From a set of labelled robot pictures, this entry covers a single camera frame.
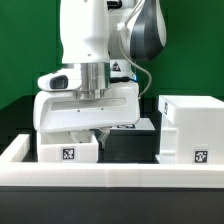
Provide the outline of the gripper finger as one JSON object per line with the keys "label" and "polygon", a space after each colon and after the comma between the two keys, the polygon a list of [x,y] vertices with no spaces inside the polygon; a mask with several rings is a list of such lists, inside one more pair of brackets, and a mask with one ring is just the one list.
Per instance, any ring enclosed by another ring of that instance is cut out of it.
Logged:
{"label": "gripper finger", "polygon": [[105,128],[100,128],[100,135],[99,135],[99,142],[101,143],[101,148],[105,148],[105,143],[110,134],[110,128],[105,127]]}
{"label": "gripper finger", "polygon": [[86,143],[88,136],[84,131],[70,131],[69,135],[75,143]]}

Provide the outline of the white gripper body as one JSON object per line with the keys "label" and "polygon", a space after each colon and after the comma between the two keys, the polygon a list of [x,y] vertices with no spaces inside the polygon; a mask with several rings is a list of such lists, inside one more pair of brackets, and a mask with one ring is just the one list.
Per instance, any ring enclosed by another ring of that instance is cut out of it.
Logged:
{"label": "white gripper body", "polygon": [[34,103],[34,128],[53,133],[135,124],[140,118],[138,92],[135,82],[112,84],[99,99],[77,99],[74,91],[40,91]]}

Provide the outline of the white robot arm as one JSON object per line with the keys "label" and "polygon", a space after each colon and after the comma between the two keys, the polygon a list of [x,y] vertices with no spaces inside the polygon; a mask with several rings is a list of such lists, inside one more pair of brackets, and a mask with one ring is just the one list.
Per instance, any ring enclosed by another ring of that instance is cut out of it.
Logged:
{"label": "white robot arm", "polygon": [[166,44],[160,0],[61,0],[62,67],[38,79],[37,146],[88,142],[138,122],[139,85],[112,77],[112,64],[152,60]]}

